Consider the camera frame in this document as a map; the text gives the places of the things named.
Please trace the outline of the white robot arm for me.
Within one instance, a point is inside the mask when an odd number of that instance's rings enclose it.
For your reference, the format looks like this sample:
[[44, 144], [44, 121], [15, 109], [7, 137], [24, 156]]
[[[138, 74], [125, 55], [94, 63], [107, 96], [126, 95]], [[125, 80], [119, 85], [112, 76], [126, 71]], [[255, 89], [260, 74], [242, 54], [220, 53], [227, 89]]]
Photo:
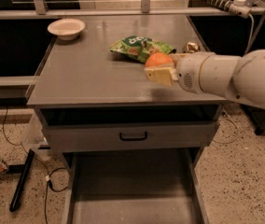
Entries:
[[146, 78], [197, 94], [207, 93], [265, 110], [265, 49], [244, 56], [195, 52], [164, 55], [146, 61]]

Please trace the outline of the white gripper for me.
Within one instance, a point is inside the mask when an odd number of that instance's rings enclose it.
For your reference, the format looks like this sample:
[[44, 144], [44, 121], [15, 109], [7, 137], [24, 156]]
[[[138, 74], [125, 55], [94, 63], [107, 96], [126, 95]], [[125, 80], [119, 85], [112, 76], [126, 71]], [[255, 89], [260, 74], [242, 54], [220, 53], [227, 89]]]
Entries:
[[178, 80], [184, 91], [201, 94], [200, 72], [203, 64], [213, 55], [213, 52], [171, 53], [170, 57], [176, 65], [176, 70], [172, 66], [146, 67], [146, 78], [168, 87]]

